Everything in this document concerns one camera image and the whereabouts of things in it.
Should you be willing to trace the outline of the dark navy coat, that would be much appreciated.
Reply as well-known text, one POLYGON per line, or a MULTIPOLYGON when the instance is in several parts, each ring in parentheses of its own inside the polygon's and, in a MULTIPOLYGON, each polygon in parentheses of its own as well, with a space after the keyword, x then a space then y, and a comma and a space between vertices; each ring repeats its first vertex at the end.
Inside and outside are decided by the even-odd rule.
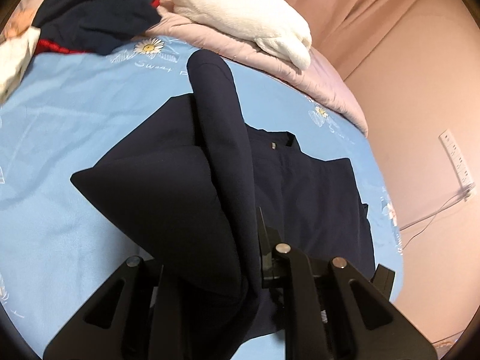
POLYGON ((351 162, 304 154, 294 134, 248 126, 224 60, 198 50, 192 90, 173 97, 72 175, 80 193, 168 270, 185 359, 229 359, 281 328, 263 289, 256 216, 314 258, 365 276, 374 247, 351 162))

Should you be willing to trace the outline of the pink curtain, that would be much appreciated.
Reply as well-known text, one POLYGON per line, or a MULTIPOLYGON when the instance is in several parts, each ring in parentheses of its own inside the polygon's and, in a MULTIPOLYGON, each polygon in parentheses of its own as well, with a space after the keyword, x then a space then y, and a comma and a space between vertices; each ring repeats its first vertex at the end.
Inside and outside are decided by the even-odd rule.
POLYGON ((343 79, 374 51, 416 0, 286 0, 308 22, 312 46, 343 79))

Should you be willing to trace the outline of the pink quilted comforter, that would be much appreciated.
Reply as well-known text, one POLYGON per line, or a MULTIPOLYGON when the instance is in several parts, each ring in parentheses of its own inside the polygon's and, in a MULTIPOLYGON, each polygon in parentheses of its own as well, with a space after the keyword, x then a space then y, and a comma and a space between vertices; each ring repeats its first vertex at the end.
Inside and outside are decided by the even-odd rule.
POLYGON ((160 0, 157 12, 161 21, 146 35, 168 36, 199 49, 210 50, 231 61, 262 71, 298 89, 315 102, 341 114, 364 134, 368 134, 365 114, 354 94, 328 59, 316 49, 310 50, 309 68, 298 71, 294 65, 264 53, 256 44, 230 37, 173 12, 171 0, 160 0))

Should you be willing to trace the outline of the white fluffy blanket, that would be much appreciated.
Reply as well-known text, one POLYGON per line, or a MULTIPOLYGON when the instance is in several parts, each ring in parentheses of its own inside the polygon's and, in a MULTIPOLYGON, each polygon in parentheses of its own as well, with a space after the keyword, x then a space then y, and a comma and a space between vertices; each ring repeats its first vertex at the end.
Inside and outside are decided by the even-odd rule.
POLYGON ((234 38, 305 71, 312 35, 306 19, 285 0, 171 0, 176 14, 234 38))

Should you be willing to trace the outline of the white power strip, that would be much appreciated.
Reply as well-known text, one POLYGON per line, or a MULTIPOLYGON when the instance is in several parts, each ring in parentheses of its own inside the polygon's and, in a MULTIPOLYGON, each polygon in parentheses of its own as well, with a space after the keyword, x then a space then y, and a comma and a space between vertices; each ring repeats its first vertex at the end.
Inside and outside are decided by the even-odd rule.
POLYGON ((461 186, 461 196, 467 202, 476 195, 477 190, 465 156, 449 129, 446 129, 439 135, 439 140, 456 172, 457 179, 461 186))

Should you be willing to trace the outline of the white patterned cloth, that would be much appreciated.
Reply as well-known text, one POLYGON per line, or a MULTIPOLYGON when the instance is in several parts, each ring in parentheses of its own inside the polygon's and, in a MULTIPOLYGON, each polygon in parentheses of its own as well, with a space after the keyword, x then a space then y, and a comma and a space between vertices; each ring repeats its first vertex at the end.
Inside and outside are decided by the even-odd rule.
POLYGON ((1 104, 22 81, 40 37, 40 29, 29 27, 21 36, 1 44, 1 104))

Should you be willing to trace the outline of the light blue floral bedsheet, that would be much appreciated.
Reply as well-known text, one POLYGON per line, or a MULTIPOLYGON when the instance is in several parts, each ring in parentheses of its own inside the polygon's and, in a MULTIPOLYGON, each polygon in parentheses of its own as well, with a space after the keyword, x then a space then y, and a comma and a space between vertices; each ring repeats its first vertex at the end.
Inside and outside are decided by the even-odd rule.
MULTIPOLYGON (((112 54, 34 57, 1 107, 1 305, 37 354, 138 247, 71 184, 169 98, 191 91, 194 48, 172 37, 112 54)), ((230 63, 245 121, 294 133, 314 158, 349 158, 368 205, 375 260, 404 282, 400 233, 367 139, 341 115, 263 72, 230 63)))

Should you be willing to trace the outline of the navy and red garment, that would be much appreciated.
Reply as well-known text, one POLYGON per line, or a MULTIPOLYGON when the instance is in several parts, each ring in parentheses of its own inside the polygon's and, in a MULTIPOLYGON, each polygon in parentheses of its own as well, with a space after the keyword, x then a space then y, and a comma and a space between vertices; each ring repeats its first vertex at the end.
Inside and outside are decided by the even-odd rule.
POLYGON ((159 0, 44 0, 32 21, 35 49, 59 54, 109 55, 161 21, 159 0))

